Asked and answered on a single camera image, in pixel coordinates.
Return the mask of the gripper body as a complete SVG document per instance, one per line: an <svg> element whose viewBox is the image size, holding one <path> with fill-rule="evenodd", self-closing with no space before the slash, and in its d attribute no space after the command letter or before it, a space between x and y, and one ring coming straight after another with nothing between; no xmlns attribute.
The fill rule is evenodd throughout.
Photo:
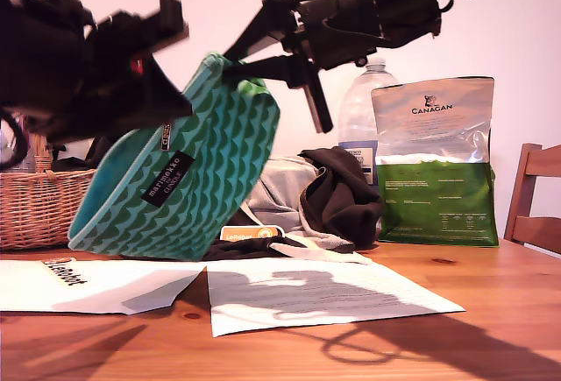
<svg viewBox="0 0 561 381"><path fill-rule="evenodd" d="M333 128L319 79L321 70L349 62L365 65L380 36L374 0L264 0L266 37L279 42L290 60L290 88L304 91L316 132Z"/></svg>

